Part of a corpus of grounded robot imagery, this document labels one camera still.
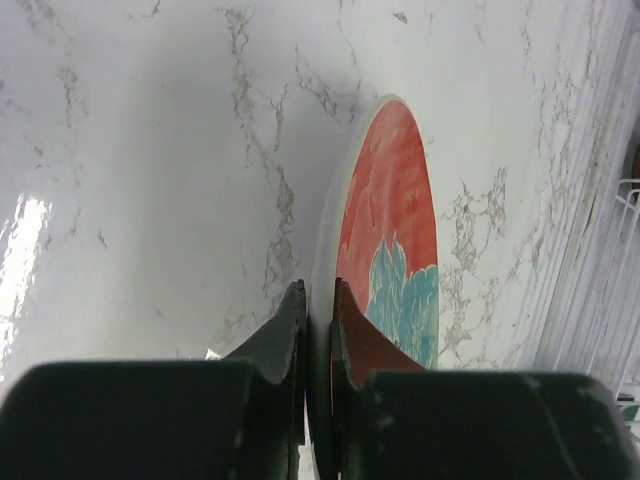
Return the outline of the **red and teal plate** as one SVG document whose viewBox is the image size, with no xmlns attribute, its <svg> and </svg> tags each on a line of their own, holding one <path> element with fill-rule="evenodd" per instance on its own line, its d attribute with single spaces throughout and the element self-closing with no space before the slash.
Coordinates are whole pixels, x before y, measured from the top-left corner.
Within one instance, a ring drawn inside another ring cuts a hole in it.
<svg viewBox="0 0 640 480">
<path fill-rule="evenodd" d="M 437 366 L 436 221 L 423 140 L 414 115 L 386 95 L 363 115 L 325 196 L 308 293 L 307 408 L 317 478 L 334 479 L 330 430 L 330 322 L 335 281 L 394 349 Z"/>
</svg>

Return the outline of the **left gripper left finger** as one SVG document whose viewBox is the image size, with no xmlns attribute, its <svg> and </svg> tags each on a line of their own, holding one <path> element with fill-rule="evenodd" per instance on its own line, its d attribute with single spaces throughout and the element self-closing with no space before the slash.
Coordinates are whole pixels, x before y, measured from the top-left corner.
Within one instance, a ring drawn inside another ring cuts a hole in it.
<svg viewBox="0 0 640 480">
<path fill-rule="evenodd" d="M 5 479 L 293 479 L 306 292 L 219 360 L 50 363 L 1 406 Z"/>
</svg>

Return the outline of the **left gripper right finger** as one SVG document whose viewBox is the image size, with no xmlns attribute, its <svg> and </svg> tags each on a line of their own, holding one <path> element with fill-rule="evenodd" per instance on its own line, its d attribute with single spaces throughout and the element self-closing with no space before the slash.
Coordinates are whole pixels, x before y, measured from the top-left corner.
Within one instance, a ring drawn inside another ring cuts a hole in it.
<svg viewBox="0 0 640 480">
<path fill-rule="evenodd" d="M 595 379 L 428 370 L 335 285 L 335 461 L 345 479 L 621 479 L 625 426 Z"/>
</svg>

